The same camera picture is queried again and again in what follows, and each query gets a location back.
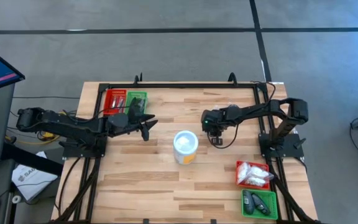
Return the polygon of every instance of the gray carpet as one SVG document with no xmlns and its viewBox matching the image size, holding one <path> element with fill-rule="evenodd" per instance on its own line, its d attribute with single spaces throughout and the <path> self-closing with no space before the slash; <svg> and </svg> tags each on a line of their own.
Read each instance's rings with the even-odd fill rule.
<svg viewBox="0 0 358 224">
<path fill-rule="evenodd" d="M 358 27 L 358 1 L 256 0 L 262 28 Z M 0 0 L 0 29 L 253 27 L 246 0 Z M 272 80 L 309 103 L 299 130 L 319 219 L 358 223 L 358 32 L 263 33 Z M 79 96 L 85 81 L 264 80 L 255 34 L 0 35 L 0 55 L 27 79 L 16 96 Z M 12 110 L 75 110 L 78 100 L 13 101 Z M 15 124 L 11 117 L 9 125 Z M 358 145 L 358 131 L 354 131 Z M 29 147 L 51 151 L 56 145 Z M 20 204 L 16 223 L 46 222 L 53 199 Z"/>
</svg>

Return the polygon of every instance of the black line on floor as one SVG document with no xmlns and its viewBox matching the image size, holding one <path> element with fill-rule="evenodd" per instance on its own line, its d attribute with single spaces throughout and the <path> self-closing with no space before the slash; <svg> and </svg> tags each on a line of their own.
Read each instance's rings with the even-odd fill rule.
<svg viewBox="0 0 358 224">
<path fill-rule="evenodd" d="M 358 32 L 358 27 L 262 28 L 262 32 Z"/>
<path fill-rule="evenodd" d="M 259 17 L 258 17 L 258 12 L 256 9 L 255 0 L 249 0 L 249 4 L 251 6 L 252 18 L 254 19 L 254 24 L 255 24 L 255 33 L 256 33 L 256 39 L 258 42 L 259 55 L 260 55 L 260 59 L 263 62 L 262 66 L 263 66 L 263 70 L 264 70 L 264 74 L 265 74 L 265 81 L 271 82 L 272 76 L 270 74 L 269 63 L 267 62 L 265 44 L 264 44 L 264 39 L 262 37 L 261 29 L 260 29 Z"/>
<path fill-rule="evenodd" d="M 0 34 L 171 34 L 171 33 L 235 33 L 254 32 L 254 28 L 151 28 L 151 29 L 84 29 L 84 30 L 0 30 Z"/>
</svg>

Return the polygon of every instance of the butcher block tabletop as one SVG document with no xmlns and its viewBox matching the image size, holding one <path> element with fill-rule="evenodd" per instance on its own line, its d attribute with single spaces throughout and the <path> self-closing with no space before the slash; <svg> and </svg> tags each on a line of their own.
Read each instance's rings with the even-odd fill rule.
<svg viewBox="0 0 358 224">
<path fill-rule="evenodd" d="M 99 84 L 100 82 L 84 84 L 77 117 L 93 116 Z M 284 84 L 275 85 L 277 90 L 273 98 L 286 98 Z M 272 87 L 268 86 L 268 89 L 270 95 Z M 150 140 L 146 142 L 136 132 L 108 138 L 106 154 L 101 159 L 98 175 L 93 223 L 142 223 L 144 218 L 148 218 L 150 223 L 210 223 L 211 219 L 216 219 L 218 223 L 275 223 L 274 220 L 243 217 L 242 187 L 235 184 L 236 161 L 265 164 L 257 139 L 260 133 L 258 119 L 241 123 L 236 141 L 227 149 L 216 149 L 210 145 L 206 133 L 201 129 L 200 120 L 204 110 L 227 107 L 230 104 L 240 107 L 254 105 L 252 89 L 127 90 L 147 92 L 146 113 L 155 114 L 158 123 L 150 130 Z M 173 138 L 182 130 L 194 132 L 199 139 L 196 159 L 189 165 L 178 164 L 173 156 Z M 234 132 L 235 128 L 228 128 L 223 132 L 223 145 L 231 142 Z M 75 160 L 70 158 L 65 161 L 61 180 L 65 179 Z M 80 159 L 68 178 L 63 193 L 62 212 L 78 192 L 83 161 L 84 159 Z M 284 159 L 283 164 L 290 193 L 306 214 L 317 219 L 305 168 L 292 158 Z M 60 182 L 58 196 L 62 184 L 63 181 Z M 280 192 L 278 200 L 282 218 L 286 220 L 285 204 Z M 88 193 L 83 200 L 82 219 L 85 218 L 87 203 Z M 57 217 L 58 212 L 54 208 L 52 219 Z"/>
</svg>

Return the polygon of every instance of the green basket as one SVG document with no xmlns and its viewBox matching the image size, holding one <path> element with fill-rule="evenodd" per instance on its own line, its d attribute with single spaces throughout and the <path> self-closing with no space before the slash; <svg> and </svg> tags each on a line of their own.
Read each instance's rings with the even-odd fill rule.
<svg viewBox="0 0 358 224">
<path fill-rule="evenodd" d="M 251 193 L 257 194 L 268 206 L 268 209 L 270 210 L 270 215 L 264 215 L 262 212 L 260 212 L 258 209 L 255 208 L 255 211 L 252 215 L 246 214 L 244 211 L 244 191 L 248 190 Z M 276 193 L 266 190 L 249 190 L 249 189 L 243 189 L 241 191 L 241 212 L 242 215 L 245 217 L 251 217 L 251 218 L 264 218 L 264 219 L 271 219 L 271 220 L 277 220 L 278 213 L 277 213 L 277 201 L 276 201 Z"/>
<path fill-rule="evenodd" d="M 144 99 L 144 109 L 143 109 L 143 113 L 145 113 L 146 111 L 146 105 L 147 105 L 147 92 L 144 91 L 128 91 L 127 92 L 127 101 L 125 106 L 129 106 L 132 102 L 133 98 L 138 98 L 138 99 Z M 125 108 L 125 113 L 128 114 L 129 108 Z"/>
</svg>

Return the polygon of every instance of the yellow label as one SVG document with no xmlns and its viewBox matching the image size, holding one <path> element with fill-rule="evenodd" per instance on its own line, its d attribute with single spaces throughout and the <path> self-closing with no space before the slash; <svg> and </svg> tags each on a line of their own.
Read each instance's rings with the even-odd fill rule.
<svg viewBox="0 0 358 224">
<path fill-rule="evenodd" d="M 189 163 L 193 162 L 195 157 L 196 157 L 196 153 L 193 153 L 192 155 L 184 156 L 183 164 L 189 164 Z"/>
</svg>

